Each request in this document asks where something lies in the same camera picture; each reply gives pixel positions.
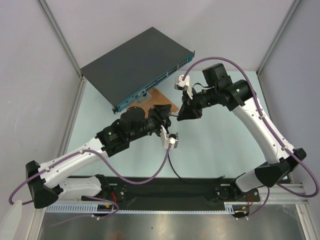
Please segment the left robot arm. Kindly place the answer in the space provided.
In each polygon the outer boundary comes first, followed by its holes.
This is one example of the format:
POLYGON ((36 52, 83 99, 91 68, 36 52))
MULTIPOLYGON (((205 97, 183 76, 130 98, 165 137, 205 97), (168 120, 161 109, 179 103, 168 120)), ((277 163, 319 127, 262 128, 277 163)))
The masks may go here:
POLYGON ((25 171, 33 206, 42 209, 61 198, 107 199, 110 187, 102 175, 76 179, 70 176, 97 160, 109 167, 107 158, 127 150, 131 142, 152 134, 161 138, 167 151, 171 150, 176 143, 173 137, 168 137, 171 108, 171 104, 154 105, 145 112, 141 107, 130 107, 111 125, 70 153, 44 163, 28 162, 25 171))

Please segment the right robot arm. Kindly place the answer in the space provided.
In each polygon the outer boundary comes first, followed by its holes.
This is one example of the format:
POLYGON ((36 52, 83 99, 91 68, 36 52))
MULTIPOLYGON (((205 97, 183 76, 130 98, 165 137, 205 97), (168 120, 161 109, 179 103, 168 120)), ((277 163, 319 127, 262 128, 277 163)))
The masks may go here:
POLYGON ((265 163, 233 181, 230 195, 234 200, 242 201, 250 190, 260 186, 273 187, 297 167, 297 160, 306 158, 303 148, 295 148, 286 140, 283 144, 276 140, 266 126, 274 127, 274 124, 260 102, 254 101, 247 81, 232 82, 221 63, 205 68, 202 73, 208 86, 200 92, 192 88, 189 76, 180 75, 176 79, 174 87, 182 91, 182 106, 177 120, 199 119, 204 108, 214 105, 227 107, 247 127, 265 157, 265 163))

